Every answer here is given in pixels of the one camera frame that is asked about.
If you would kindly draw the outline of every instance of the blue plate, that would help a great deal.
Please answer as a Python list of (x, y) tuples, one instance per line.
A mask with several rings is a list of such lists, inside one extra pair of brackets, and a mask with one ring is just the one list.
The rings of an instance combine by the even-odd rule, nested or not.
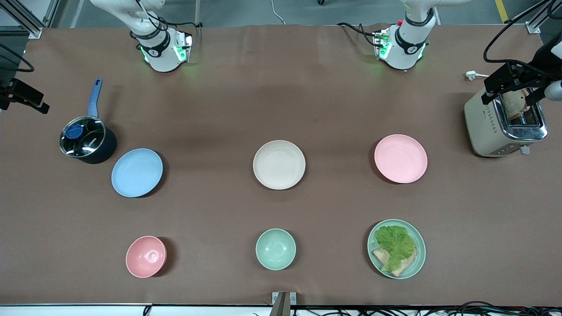
[(163, 172), (162, 158), (150, 149), (139, 148), (119, 158), (111, 173), (111, 184), (123, 196), (139, 197), (156, 187)]

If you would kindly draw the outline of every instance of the pot handle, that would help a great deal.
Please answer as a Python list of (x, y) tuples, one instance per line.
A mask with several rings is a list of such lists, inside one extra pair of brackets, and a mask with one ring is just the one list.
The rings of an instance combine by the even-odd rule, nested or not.
[(94, 87), (92, 88), (92, 94), (90, 95), (90, 102), (88, 102), (88, 115), (98, 117), (98, 98), (99, 93), (102, 89), (102, 78), (96, 79), (94, 81)]

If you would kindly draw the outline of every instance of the bread slice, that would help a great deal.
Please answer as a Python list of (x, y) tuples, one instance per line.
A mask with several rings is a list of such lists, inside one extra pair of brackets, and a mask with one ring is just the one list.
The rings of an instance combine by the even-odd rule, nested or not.
[[(382, 263), (383, 265), (387, 264), (388, 259), (390, 259), (390, 254), (385, 249), (382, 249), (382, 247), (373, 251), (373, 255), (375, 255), (375, 257), (377, 257), (377, 259), (379, 259), (380, 263)], [(416, 247), (414, 248), (414, 252), (412, 252), (412, 255), (409, 258), (402, 259), (402, 261), (400, 261), (400, 267), (397, 270), (391, 271), (392, 275), (395, 277), (399, 277), (400, 274), (402, 274), (410, 266), (410, 264), (414, 262), (414, 259), (417, 255), (418, 248)]]
[(516, 119), (524, 112), (530, 109), (525, 102), (525, 98), (529, 95), (527, 89), (517, 91), (508, 91), (502, 94), (505, 110), (510, 120)]

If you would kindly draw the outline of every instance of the plate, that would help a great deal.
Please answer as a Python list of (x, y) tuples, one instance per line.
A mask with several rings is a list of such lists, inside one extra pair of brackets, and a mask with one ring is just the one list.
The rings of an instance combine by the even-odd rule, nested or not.
[(253, 158), (257, 180), (274, 190), (293, 187), (302, 179), (305, 168), (302, 151), (288, 141), (271, 141), (261, 146)]
[(166, 246), (154, 236), (135, 240), (127, 250), (127, 270), (137, 278), (148, 278), (160, 271), (166, 262)]
[(375, 164), (380, 173), (397, 183), (411, 183), (425, 173), (427, 154), (423, 146), (406, 135), (384, 137), (375, 148)]
[(256, 242), (257, 261), (270, 270), (283, 270), (297, 254), (293, 236), (280, 228), (272, 228), (261, 234)]
[(119, 158), (111, 173), (111, 184), (123, 196), (139, 197), (156, 187), (163, 172), (162, 158), (150, 149), (139, 148)]
[[(408, 235), (410, 235), (410, 237), (412, 237), (414, 243), (416, 244), (416, 247), (418, 248), (418, 255), (410, 264), (410, 266), (407, 267), (406, 270), (402, 272), (402, 274), (400, 274), (399, 277), (393, 276), (390, 272), (383, 272), (383, 264), (379, 261), (379, 259), (377, 259), (377, 257), (375, 257), (375, 255), (373, 255), (373, 251), (380, 248), (380, 245), (375, 238), (375, 233), (379, 230), (379, 228), (384, 226), (400, 226), (406, 228), (406, 232), (408, 233)], [(423, 241), (422, 235), (410, 223), (399, 219), (387, 219), (373, 227), (367, 239), (367, 252), (369, 253), (369, 258), (371, 259), (371, 262), (373, 263), (375, 268), (385, 276), (392, 279), (411, 278), (422, 269), (423, 264), (425, 263), (425, 242)]]

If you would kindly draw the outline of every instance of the white plate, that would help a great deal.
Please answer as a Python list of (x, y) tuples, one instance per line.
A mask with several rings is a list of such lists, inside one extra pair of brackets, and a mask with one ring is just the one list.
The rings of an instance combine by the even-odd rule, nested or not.
[(284, 190), (297, 184), (305, 173), (306, 161), (297, 145), (287, 141), (271, 141), (253, 158), (253, 173), (270, 189)]
[(124, 154), (111, 173), (111, 184), (117, 193), (126, 197), (139, 197), (156, 187), (164, 165), (154, 151), (139, 148)]

